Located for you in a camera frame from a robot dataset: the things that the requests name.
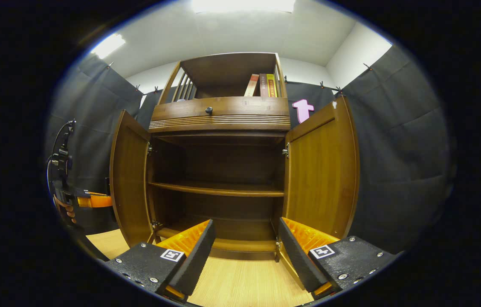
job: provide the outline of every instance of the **wooden floor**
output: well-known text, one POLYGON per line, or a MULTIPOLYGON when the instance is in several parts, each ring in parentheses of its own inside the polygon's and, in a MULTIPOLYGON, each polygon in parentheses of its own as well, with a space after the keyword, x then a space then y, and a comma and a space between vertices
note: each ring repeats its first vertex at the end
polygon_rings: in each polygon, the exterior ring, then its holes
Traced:
MULTIPOLYGON (((87 238, 112 259, 129 249, 119 229, 87 238)), ((208 257, 188 302, 201 306, 298 306, 313 301, 282 264, 274 260, 229 260, 208 257)))

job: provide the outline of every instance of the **wooden cabinet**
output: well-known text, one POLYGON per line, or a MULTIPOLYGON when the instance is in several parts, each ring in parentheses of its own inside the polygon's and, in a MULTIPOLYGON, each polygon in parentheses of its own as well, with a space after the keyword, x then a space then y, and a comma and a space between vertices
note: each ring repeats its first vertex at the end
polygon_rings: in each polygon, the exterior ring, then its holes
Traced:
POLYGON ((178 63, 148 131, 122 111, 110 190, 129 246, 213 218, 214 249, 276 252, 295 277, 284 249, 278 250, 278 219, 346 236, 358 160, 344 97, 290 130, 278 55, 214 55, 178 63), (183 81, 173 101, 164 101, 180 68, 183 81), (253 73, 275 73, 280 97, 239 96, 253 73))

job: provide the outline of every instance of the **white wall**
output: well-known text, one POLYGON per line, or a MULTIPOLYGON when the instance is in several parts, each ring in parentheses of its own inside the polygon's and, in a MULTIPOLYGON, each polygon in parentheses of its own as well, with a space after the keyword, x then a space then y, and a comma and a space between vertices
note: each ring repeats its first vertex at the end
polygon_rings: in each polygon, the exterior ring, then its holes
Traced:
MULTIPOLYGON (((159 86, 159 89, 162 90, 165 88, 167 80, 176 66, 176 63, 177 62, 173 62, 139 72, 126 78, 126 80, 134 86, 140 85, 139 89, 142 93, 148 93, 155 90, 154 86, 159 86)), ((315 85, 320 85, 320 82, 323 81, 324 86, 336 87, 324 66, 291 60, 289 58, 280 58, 280 64, 283 68, 283 74, 287 76, 288 81, 315 85)), ((173 85, 178 84, 183 72, 182 68, 180 68, 173 85)), ((143 96, 140 106, 142 106, 144 99, 145 96, 143 96)))
POLYGON ((326 65, 326 69, 335 85, 345 87, 367 70, 364 64, 371 66, 391 46, 381 35, 357 22, 326 65))

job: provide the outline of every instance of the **pink sign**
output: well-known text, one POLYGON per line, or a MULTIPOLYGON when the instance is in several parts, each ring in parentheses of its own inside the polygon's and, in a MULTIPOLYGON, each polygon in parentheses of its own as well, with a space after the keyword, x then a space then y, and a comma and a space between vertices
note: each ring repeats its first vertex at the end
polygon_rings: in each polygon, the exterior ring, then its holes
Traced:
POLYGON ((309 111, 314 111, 314 106, 308 104, 306 99, 292 103, 292 107, 297 109, 297 120, 300 124, 309 119, 309 111))

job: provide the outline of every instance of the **cabinet door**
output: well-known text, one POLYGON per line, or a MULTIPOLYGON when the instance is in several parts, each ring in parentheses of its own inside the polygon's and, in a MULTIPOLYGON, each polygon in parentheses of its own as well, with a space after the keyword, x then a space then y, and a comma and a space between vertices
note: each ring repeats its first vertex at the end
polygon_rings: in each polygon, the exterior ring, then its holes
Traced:
POLYGON ((146 159, 150 134, 125 110, 119 115, 110 155, 110 191, 117 223, 132 247, 153 231, 146 197, 146 159))
POLYGON ((339 97, 286 136, 283 215, 340 239, 356 209, 358 140, 348 101, 339 97))

